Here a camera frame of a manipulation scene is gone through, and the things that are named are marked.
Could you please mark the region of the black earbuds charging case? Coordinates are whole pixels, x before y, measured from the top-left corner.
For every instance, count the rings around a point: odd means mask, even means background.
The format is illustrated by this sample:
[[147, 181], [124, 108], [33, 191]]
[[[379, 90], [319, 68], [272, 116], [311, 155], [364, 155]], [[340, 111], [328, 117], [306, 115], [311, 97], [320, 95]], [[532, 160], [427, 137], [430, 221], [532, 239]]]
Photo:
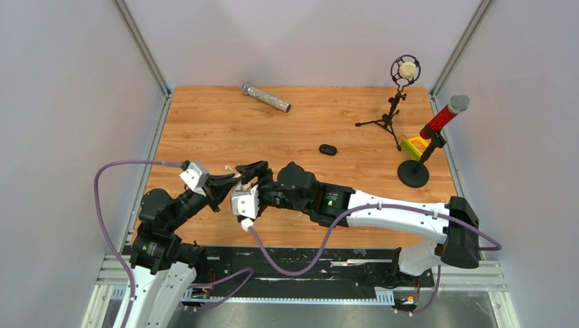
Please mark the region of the black earbuds charging case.
[[319, 146], [319, 152], [327, 156], [335, 156], [337, 154], [337, 148], [324, 143]]

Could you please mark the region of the white earbuds charging case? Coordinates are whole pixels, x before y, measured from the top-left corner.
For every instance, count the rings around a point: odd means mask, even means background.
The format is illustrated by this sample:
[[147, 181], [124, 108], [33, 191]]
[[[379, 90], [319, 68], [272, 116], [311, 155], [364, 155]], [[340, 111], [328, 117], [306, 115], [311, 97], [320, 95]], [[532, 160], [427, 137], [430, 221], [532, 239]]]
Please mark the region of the white earbuds charging case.
[[233, 188], [232, 188], [232, 192], [245, 192], [245, 191], [250, 191], [253, 188], [253, 184], [252, 182], [248, 182], [248, 183], [241, 183], [238, 182]]

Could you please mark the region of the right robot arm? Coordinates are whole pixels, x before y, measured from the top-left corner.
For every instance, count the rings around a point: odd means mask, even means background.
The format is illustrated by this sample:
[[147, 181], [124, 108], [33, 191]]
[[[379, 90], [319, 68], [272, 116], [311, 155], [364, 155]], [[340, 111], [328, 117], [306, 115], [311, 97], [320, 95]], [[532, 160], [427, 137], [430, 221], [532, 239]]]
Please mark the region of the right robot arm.
[[479, 266], [479, 218], [463, 197], [453, 196], [446, 203], [379, 197], [320, 182], [295, 162], [276, 176], [265, 161], [236, 170], [243, 179], [230, 195], [231, 210], [245, 231], [268, 207], [275, 207], [305, 214], [329, 229], [370, 227], [421, 236], [422, 242], [401, 248], [389, 268], [391, 279], [402, 286], [439, 264]]

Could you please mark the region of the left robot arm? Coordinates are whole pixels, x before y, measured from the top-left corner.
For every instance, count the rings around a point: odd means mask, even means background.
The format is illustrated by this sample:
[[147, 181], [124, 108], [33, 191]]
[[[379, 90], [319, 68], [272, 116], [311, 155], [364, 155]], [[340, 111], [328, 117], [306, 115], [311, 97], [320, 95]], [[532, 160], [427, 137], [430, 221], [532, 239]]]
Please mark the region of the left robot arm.
[[185, 190], [179, 196], [152, 189], [141, 199], [141, 224], [126, 262], [129, 282], [114, 327], [166, 327], [186, 289], [208, 276], [206, 249], [185, 243], [176, 231], [205, 208], [218, 212], [240, 177], [189, 168], [180, 178]]

